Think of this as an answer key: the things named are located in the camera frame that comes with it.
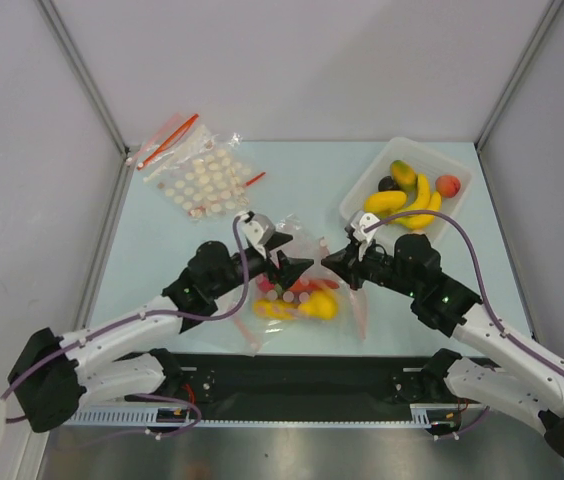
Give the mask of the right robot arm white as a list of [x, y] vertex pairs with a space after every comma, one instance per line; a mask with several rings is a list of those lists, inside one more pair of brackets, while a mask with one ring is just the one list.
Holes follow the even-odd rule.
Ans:
[[393, 254], [352, 241], [321, 263], [354, 290], [371, 282], [411, 298], [420, 322], [499, 368], [441, 349], [423, 376], [431, 399], [454, 395], [504, 413], [540, 433], [564, 459], [564, 359], [497, 319], [485, 297], [444, 273], [439, 252], [425, 236], [400, 237]]

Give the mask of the yellow pepper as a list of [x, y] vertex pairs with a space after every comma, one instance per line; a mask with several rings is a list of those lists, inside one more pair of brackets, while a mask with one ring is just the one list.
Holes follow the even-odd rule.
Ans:
[[260, 318], [272, 320], [293, 320], [296, 318], [296, 308], [292, 303], [283, 300], [268, 300], [266, 298], [257, 300], [252, 306], [253, 313]]

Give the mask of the red chili pepper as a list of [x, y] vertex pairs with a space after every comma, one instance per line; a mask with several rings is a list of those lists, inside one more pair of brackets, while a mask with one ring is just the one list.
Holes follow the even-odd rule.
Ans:
[[339, 284], [336, 281], [322, 278], [300, 278], [289, 290], [294, 294], [311, 293], [318, 290], [337, 290]]

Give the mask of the red grape bunch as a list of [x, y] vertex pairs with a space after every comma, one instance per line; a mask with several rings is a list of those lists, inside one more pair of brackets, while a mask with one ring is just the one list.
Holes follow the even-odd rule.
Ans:
[[266, 277], [258, 277], [255, 283], [256, 287], [263, 294], [274, 292], [277, 295], [283, 294], [283, 289], [280, 285], [271, 283]]

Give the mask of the yellow pear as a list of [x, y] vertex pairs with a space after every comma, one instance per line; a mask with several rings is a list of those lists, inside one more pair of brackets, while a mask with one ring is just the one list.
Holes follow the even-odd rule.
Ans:
[[297, 310], [307, 317], [332, 320], [338, 315], [339, 306], [331, 293], [319, 290], [312, 292], [308, 300], [301, 303]]

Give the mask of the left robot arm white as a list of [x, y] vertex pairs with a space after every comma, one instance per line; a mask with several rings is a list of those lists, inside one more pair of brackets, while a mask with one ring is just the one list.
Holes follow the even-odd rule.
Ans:
[[293, 285], [314, 262], [281, 251], [291, 239], [276, 232], [265, 243], [239, 246], [236, 253], [222, 242], [207, 241], [179, 277], [136, 312], [98, 329], [56, 335], [45, 328], [33, 334], [8, 376], [6, 393], [16, 397], [22, 420], [33, 432], [45, 433], [90, 404], [186, 398], [175, 356], [165, 348], [142, 353], [140, 347], [231, 317], [255, 277]]

